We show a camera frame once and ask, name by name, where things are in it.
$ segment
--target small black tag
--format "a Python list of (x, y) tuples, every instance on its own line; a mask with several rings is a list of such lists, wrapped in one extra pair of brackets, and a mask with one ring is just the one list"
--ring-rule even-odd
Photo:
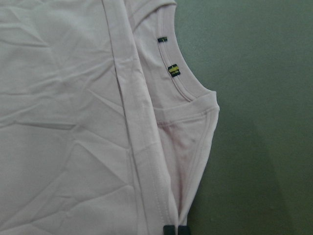
[(158, 41), (159, 43), (167, 42), (167, 37), (158, 38), (157, 41)]
[(178, 226), (178, 235), (191, 235), (190, 229), (188, 226)]
[(175, 235), (175, 226), (174, 225), (165, 225), (163, 227), (164, 235)]
[(170, 72), (172, 77), (180, 75), (180, 71), (179, 71), (177, 64), (173, 64), (172, 66), (168, 67), (167, 69)]

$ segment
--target garment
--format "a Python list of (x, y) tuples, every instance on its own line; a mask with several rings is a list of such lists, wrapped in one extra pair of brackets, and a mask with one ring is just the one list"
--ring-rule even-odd
[(186, 224), (219, 106), (179, 51), (175, 7), (1, 1), (0, 235)]

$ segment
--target t-shirt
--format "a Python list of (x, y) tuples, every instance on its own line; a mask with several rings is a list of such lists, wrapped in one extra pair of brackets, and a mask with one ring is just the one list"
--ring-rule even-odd
[(0, 2), (0, 235), (186, 225), (219, 106), (173, 0)]

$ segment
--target green surface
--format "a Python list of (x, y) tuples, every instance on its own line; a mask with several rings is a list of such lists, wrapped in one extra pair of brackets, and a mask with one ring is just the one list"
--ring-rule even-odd
[(175, 28), (220, 117), (192, 235), (313, 234), (313, 0), (177, 0)]

